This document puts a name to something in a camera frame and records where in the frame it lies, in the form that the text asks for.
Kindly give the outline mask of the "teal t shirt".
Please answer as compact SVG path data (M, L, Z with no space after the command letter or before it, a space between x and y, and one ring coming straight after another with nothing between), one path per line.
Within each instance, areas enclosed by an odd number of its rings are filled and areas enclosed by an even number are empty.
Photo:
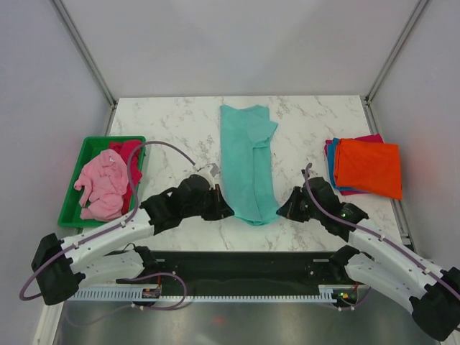
M224 198L234 215L252 226L277 219L279 208L272 182L271 141L277 123L270 110L220 106L221 180Z

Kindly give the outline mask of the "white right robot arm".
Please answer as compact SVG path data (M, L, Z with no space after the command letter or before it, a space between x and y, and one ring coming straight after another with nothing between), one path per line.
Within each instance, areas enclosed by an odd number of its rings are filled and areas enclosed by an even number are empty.
M459 330L459 269L442 269L386 236L366 212L340 201L323 178L294 187L277 215L301 223L315 219L346 242L329 259L334 281L350 279L385 295L437 341Z

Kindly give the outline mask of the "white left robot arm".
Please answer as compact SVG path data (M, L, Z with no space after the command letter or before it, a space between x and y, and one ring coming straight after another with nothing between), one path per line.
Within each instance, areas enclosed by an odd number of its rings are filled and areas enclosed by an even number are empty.
M104 255L128 244L178 227L199 216L220 221L234 215L219 185L193 174L179 186L152 195L126 215L85 234L59 239L49 234L40 240L31 263L33 278L45 305L72 297L88 279L84 269Z

